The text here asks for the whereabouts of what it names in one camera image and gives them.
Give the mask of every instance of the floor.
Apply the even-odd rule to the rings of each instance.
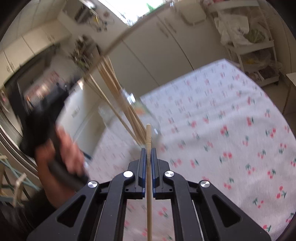
[[[275,84],[270,84],[270,85],[264,86],[262,89],[273,101],[273,103],[276,105],[279,111],[283,112],[286,97],[288,94],[287,84],[283,80],[280,80],[278,86],[276,86]],[[294,133],[294,135],[296,135],[296,112],[284,115],[284,117],[288,122],[292,132]]]

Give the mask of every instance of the cabinet handle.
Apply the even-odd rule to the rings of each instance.
[[[165,18],[165,23],[173,30],[173,32],[176,34],[177,31],[174,29],[174,27],[172,26],[172,24],[167,20],[167,18]]]
[[[157,22],[156,25],[158,26],[159,30],[168,38],[168,34],[166,31],[161,27],[161,25]]]

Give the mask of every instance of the white cabinet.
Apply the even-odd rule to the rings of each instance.
[[[87,115],[97,109],[99,96],[87,85],[83,89],[77,86],[65,102],[65,107],[59,115],[58,123],[73,138]]]
[[[18,38],[4,49],[4,53],[14,73],[20,66],[24,65],[34,56],[34,53],[22,37]]]
[[[192,71],[185,54],[157,17],[136,29],[124,42],[159,85]]]
[[[209,18],[190,26],[173,9],[166,9],[158,17],[170,30],[193,69],[225,58],[220,36]]]
[[[71,33],[58,20],[46,23],[42,26],[52,43],[58,43],[71,36]]]
[[[42,27],[35,28],[22,37],[35,55],[52,45],[51,39],[47,36]]]
[[[13,74],[13,71],[6,59],[3,51],[0,51],[0,88],[4,85],[7,79]]]
[[[84,121],[73,140],[83,152],[92,156],[104,130],[103,119],[98,110],[94,110]]]
[[[159,86],[125,43],[121,42],[109,56],[119,83],[128,93],[140,97]]]

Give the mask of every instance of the black handle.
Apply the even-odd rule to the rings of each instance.
[[[56,177],[58,181],[69,186],[75,191],[79,191],[85,186],[89,180],[89,177],[83,175],[81,177],[70,174],[67,171],[66,165],[64,164],[61,153],[60,153],[60,139],[57,136],[55,128],[52,128],[50,139],[54,145],[56,155],[55,160],[49,163],[48,168],[50,172]]]

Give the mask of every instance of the upper cabinet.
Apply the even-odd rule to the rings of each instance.
[[[12,76],[13,71],[6,59],[3,51],[0,52],[0,88],[2,88],[4,82]]]
[[[124,42],[159,85],[192,71],[182,49],[157,17],[136,29]]]
[[[52,45],[50,37],[47,36],[42,27],[29,31],[23,35],[23,38],[35,55]]]
[[[140,97],[158,87],[156,81],[125,43],[121,42],[109,56],[118,81],[128,93]]]
[[[61,42],[71,36],[71,33],[58,20],[52,21],[42,26],[52,43]]]
[[[218,31],[209,18],[195,26],[187,25],[172,8],[159,13],[158,18],[174,36],[193,69],[225,58]]]
[[[4,49],[4,53],[14,73],[20,66],[24,65],[34,56],[34,53],[22,37],[18,38]]]

